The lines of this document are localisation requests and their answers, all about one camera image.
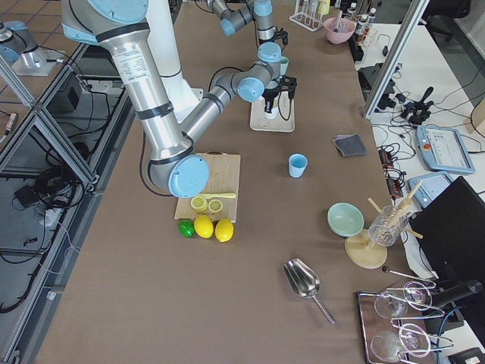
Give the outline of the grey folded cloth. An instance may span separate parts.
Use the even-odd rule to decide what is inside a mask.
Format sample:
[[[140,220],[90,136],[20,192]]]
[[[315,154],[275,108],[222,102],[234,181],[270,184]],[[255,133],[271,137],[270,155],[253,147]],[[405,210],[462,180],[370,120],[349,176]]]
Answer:
[[[344,158],[368,154],[358,133],[338,134],[332,142],[338,153]]]

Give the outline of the white pillar base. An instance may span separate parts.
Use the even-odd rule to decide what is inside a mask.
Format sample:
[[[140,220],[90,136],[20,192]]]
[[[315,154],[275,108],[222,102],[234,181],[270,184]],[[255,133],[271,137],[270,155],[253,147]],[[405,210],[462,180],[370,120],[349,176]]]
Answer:
[[[158,76],[173,104],[177,122],[181,124],[198,105],[204,91],[192,88],[183,77],[168,1],[149,0],[146,20],[150,27],[149,48]]]

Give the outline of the wooden cup stand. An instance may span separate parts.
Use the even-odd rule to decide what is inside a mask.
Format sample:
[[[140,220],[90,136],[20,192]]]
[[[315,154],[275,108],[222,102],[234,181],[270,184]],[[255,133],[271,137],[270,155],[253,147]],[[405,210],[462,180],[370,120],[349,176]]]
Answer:
[[[408,214],[408,210],[412,205],[411,198],[418,191],[420,186],[421,182],[418,181],[410,193],[397,205],[397,207],[393,206],[396,209],[396,218],[405,213]],[[371,197],[368,197],[368,201],[377,210],[378,214],[382,211],[383,208],[380,208]],[[363,229],[359,234],[353,237],[347,237],[345,241],[345,249],[349,258],[356,265],[359,265],[362,268],[373,269],[378,268],[385,263],[387,258],[387,247],[372,243],[368,229]],[[413,231],[411,228],[405,227],[404,230],[411,235],[416,236],[418,239],[423,238],[422,234]]]

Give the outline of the lemon half near board edge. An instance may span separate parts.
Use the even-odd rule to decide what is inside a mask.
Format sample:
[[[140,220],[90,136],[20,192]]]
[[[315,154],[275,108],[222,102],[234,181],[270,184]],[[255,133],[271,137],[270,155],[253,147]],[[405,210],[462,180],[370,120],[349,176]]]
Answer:
[[[194,196],[190,200],[190,206],[195,212],[204,212],[208,208],[208,201],[203,196]]]

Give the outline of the pink bowl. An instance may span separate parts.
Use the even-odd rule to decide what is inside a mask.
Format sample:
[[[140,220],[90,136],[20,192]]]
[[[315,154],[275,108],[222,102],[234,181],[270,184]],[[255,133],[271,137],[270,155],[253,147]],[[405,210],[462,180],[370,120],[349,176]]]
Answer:
[[[356,23],[352,20],[342,18],[336,26],[336,17],[324,21],[324,32],[327,41],[332,44],[341,44],[350,39],[355,32]]]

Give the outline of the green bowl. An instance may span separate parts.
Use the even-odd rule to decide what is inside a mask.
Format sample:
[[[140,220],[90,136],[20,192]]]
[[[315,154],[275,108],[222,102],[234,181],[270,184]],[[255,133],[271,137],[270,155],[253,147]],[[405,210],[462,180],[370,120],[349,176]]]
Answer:
[[[352,237],[364,228],[364,217],[359,209],[347,202],[333,204],[327,213],[330,229],[341,237]]]

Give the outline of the yellow plastic knife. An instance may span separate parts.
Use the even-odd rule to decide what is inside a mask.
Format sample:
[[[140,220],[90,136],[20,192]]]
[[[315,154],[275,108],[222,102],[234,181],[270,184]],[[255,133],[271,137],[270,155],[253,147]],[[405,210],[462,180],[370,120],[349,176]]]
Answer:
[[[235,193],[200,193],[197,196],[200,196],[204,199],[217,199],[217,198],[234,199],[234,198],[236,198]]]

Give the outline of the wooden cutting board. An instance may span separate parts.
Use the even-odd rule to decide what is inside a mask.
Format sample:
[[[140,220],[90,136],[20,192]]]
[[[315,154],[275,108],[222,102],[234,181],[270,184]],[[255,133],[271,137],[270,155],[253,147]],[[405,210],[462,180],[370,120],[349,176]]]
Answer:
[[[211,220],[218,221],[227,218],[236,222],[239,195],[239,172],[241,156],[235,154],[208,154],[198,153],[207,162],[210,175],[202,193],[235,193],[233,198],[218,197],[223,207],[220,212],[212,214],[208,209],[202,215],[208,215]]]

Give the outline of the whole yellow lemon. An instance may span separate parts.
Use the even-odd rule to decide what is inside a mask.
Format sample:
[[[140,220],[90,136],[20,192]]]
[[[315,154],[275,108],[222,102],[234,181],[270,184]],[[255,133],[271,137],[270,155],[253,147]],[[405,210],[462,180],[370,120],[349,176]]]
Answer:
[[[214,225],[207,215],[198,216],[194,222],[195,232],[202,238],[209,239],[214,233]]]
[[[221,219],[215,228],[215,236],[221,243],[225,243],[232,239],[234,234],[234,226],[231,220],[224,218]]]

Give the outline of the metal scoop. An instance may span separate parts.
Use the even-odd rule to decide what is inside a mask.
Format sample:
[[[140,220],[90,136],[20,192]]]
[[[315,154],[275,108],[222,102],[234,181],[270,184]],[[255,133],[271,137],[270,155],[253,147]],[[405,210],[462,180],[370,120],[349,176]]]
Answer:
[[[335,325],[335,318],[318,298],[320,288],[318,275],[299,258],[286,262],[283,265],[283,272],[295,294],[304,299],[312,299],[326,320],[331,325]]]

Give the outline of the clear textured glass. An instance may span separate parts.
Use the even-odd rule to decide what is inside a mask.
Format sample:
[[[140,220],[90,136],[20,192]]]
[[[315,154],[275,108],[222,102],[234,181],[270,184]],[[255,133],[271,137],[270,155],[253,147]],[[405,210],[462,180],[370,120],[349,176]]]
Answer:
[[[372,243],[379,246],[392,246],[408,224],[408,214],[395,217],[396,209],[385,206],[368,229]]]

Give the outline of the pale yellow cup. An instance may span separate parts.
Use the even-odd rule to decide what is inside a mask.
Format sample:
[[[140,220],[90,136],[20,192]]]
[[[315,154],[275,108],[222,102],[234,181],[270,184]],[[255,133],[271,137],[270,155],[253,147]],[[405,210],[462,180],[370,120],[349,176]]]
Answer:
[[[277,115],[277,113],[275,111],[264,113],[265,118],[268,119],[268,120],[275,119],[276,115]]]

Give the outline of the cream rabbit tray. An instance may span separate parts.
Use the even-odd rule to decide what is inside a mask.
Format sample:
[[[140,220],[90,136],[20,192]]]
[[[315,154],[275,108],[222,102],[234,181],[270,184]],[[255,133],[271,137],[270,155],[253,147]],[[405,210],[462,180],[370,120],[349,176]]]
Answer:
[[[256,131],[291,133],[295,129],[293,101],[289,100],[288,92],[274,100],[272,111],[277,113],[275,119],[268,120],[264,116],[264,98],[261,96],[251,104],[249,126]]]

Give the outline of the green lime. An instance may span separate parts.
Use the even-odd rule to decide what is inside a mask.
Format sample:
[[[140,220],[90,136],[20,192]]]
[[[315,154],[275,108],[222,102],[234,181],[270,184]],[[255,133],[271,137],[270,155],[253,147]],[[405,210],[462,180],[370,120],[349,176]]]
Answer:
[[[194,224],[190,220],[180,220],[178,228],[184,237],[192,237],[196,233]]]

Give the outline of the blue cup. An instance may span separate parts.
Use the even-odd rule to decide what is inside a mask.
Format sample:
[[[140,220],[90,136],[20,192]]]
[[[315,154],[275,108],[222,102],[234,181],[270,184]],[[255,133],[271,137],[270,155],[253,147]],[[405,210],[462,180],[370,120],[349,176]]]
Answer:
[[[301,177],[305,169],[308,166],[308,159],[305,155],[300,153],[292,154],[289,159],[288,172],[290,177],[299,178]]]

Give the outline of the green cup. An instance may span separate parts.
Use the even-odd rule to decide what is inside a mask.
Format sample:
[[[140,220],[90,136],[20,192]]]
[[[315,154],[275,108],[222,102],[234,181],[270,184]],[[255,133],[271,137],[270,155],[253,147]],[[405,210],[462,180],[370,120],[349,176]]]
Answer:
[[[289,67],[289,59],[285,56],[282,56],[280,59],[280,76],[284,76],[286,74],[288,67]]]

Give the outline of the lemon half by knife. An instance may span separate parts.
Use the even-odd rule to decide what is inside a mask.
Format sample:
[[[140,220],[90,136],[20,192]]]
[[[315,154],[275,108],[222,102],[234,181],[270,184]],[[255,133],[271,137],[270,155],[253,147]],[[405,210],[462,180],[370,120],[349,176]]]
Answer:
[[[208,201],[208,210],[210,213],[215,214],[223,210],[224,204],[219,199],[210,199]]]

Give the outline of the black monitor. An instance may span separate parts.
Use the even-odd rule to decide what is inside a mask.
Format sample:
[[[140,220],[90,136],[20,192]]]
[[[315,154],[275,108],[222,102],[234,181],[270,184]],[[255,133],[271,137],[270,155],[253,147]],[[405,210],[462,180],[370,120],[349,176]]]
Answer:
[[[463,177],[410,223],[439,278],[484,282],[484,201]]]

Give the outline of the blue teach pendant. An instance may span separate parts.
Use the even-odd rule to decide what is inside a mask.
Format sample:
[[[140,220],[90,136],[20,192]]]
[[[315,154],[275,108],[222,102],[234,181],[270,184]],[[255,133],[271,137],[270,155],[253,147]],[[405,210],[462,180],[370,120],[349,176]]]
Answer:
[[[416,129],[418,148],[431,171],[473,174],[476,170],[455,128],[420,125]]]

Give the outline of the white dish rack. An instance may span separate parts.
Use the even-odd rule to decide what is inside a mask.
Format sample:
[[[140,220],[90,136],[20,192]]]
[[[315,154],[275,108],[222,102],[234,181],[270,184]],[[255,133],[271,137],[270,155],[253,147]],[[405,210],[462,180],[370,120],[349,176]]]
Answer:
[[[328,0],[297,0],[293,15],[289,20],[311,32],[324,25],[324,17],[330,12]]]

